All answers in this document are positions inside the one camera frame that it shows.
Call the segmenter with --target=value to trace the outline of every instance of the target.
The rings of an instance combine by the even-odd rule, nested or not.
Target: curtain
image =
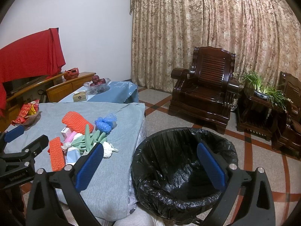
[[[175,67],[188,69],[194,47],[236,54],[276,85],[280,71],[301,79],[301,25],[285,0],[132,0],[134,83],[171,92]]]

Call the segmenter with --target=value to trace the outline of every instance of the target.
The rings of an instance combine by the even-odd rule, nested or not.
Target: black plastic bag
[[[173,128],[147,137],[136,149],[132,178],[139,202],[158,216],[189,224],[212,208],[221,192],[216,190],[197,157],[204,140],[229,164],[238,165],[234,145],[207,130]]]

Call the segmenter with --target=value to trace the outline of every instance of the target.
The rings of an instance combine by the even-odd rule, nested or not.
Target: wooden armchair
[[[286,105],[287,113],[278,117],[277,129],[272,137],[272,148],[279,150],[282,146],[299,152],[301,158],[301,82],[288,73],[280,72],[279,89],[293,103]]]
[[[173,89],[169,114],[178,112],[213,122],[225,133],[233,97],[239,82],[233,78],[235,54],[222,48],[195,47],[191,69],[175,68],[177,83]]]

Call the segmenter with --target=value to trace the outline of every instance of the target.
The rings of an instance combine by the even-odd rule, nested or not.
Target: red cloth
[[[58,28],[28,35],[0,49],[0,115],[6,106],[3,82],[59,73],[65,65]]]

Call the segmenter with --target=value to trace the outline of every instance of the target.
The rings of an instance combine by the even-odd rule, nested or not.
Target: silver bolt
[[[42,174],[44,172],[44,169],[43,168],[40,168],[37,170],[37,174]]]
[[[64,170],[65,171],[70,171],[72,169],[72,165],[66,165],[65,167],[64,167]]]
[[[232,170],[236,170],[236,169],[237,169],[237,165],[235,165],[235,164],[233,164],[233,163],[231,163],[231,164],[229,165],[229,167],[230,167],[230,169],[232,169]]]
[[[258,167],[257,170],[260,172],[260,173],[264,173],[264,169],[262,167]]]

